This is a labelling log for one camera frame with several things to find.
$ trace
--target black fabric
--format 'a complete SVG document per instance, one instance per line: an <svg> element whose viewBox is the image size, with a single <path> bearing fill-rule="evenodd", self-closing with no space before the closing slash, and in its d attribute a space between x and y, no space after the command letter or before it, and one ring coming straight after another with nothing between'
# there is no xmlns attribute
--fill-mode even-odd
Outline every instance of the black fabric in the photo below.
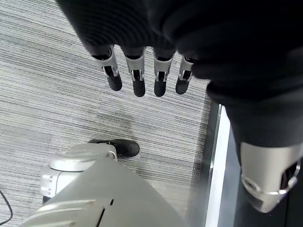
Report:
<svg viewBox="0 0 303 227"><path fill-rule="evenodd" d="M58 0L84 46L176 49L210 79L235 138L265 147L303 141L301 0Z"/></svg>

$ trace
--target gray carpet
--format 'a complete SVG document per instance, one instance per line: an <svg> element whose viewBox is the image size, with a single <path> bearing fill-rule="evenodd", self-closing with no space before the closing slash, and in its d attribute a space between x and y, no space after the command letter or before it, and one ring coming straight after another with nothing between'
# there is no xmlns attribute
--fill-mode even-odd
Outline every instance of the gray carpet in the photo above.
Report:
<svg viewBox="0 0 303 227"><path fill-rule="evenodd" d="M0 1L0 188L16 226L41 205L39 173L52 153L93 138L133 139L141 147L120 163L146 179L185 218L203 158L210 101L207 81L177 95L181 56L164 97L153 93L146 51L146 95L133 94L125 58L115 47L123 88L112 91L54 1ZM0 221L8 216L0 198Z"/></svg>

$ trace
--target black fingertip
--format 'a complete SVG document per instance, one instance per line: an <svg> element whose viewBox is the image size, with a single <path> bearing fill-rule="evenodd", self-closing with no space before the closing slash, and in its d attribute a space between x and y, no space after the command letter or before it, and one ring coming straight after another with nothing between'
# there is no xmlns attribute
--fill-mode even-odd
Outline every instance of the black fingertip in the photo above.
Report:
<svg viewBox="0 0 303 227"><path fill-rule="evenodd" d="M155 81L154 92L157 97L162 97L166 91L166 81Z"/></svg>
<svg viewBox="0 0 303 227"><path fill-rule="evenodd" d="M116 76L116 77L114 77L114 76L108 77L107 81L108 81L109 87L111 89L113 89L114 91L121 90L122 81L121 81L120 74L118 74L118 76Z"/></svg>
<svg viewBox="0 0 303 227"><path fill-rule="evenodd" d="M136 80L133 81L133 87L134 87L134 94L137 97L142 97L145 95L145 82L140 81L140 80Z"/></svg>
<svg viewBox="0 0 303 227"><path fill-rule="evenodd" d="M187 80L180 80L180 78L178 78L177 83L176 83L176 92L179 95L184 94L188 89L188 85L189 85L189 82Z"/></svg>

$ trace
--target robotic finger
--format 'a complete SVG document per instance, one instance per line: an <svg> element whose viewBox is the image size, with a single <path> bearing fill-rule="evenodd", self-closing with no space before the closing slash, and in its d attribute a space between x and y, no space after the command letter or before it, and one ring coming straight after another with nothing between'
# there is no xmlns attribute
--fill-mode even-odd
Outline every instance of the robotic finger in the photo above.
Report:
<svg viewBox="0 0 303 227"><path fill-rule="evenodd" d="M113 46L103 46L102 50L103 51L99 55L93 55L93 57L101 68L103 75L107 78L110 88L114 91L119 91L122 88L122 81L118 71Z"/></svg>

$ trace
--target white robot part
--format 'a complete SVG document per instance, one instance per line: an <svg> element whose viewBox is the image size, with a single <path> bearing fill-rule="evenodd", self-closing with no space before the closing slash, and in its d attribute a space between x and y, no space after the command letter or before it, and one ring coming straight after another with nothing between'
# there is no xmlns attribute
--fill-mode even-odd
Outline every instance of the white robot part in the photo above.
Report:
<svg viewBox="0 0 303 227"><path fill-rule="evenodd" d="M116 155L111 153L112 149L113 146L108 144L84 144L73 147L65 153L67 155L60 154L64 157L61 163L77 162L77 157L84 162L92 162L92 165L87 165L88 169L82 172L69 172L75 174L75 178L60 192L54 192L55 196L21 223L20 227L186 226L184 220L153 187L135 172L114 161ZM59 155L54 157L52 161L57 160ZM53 175L52 182L63 183L60 181L61 175ZM45 174L43 176L42 181L47 180Z"/></svg>

